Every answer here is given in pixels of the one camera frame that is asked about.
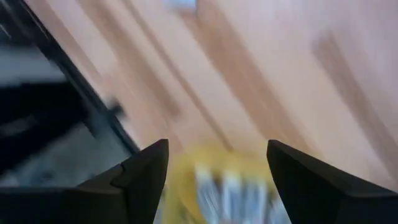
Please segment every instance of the blurry object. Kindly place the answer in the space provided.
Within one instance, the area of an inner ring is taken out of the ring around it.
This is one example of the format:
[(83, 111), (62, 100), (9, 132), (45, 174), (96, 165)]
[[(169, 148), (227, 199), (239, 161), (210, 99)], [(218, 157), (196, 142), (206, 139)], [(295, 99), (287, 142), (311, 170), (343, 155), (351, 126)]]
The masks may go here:
[(395, 192), (276, 140), (269, 141), (267, 158), (293, 224), (379, 224), (398, 220), (398, 195)]
[(76, 188), (2, 188), (2, 223), (153, 223), (169, 159), (162, 139)]
[(87, 117), (67, 82), (0, 88), (0, 174), (39, 152)]
[(169, 7), (173, 9), (181, 9), (184, 11), (195, 11), (197, 8), (197, 0), (164, 0)]
[(207, 223), (218, 223), (221, 218), (221, 194), (211, 170), (206, 167), (197, 167), (195, 177), (200, 210)]
[(163, 224), (264, 223), (277, 199), (265, 157), (211, 144), (182, 155), (168, 183)]

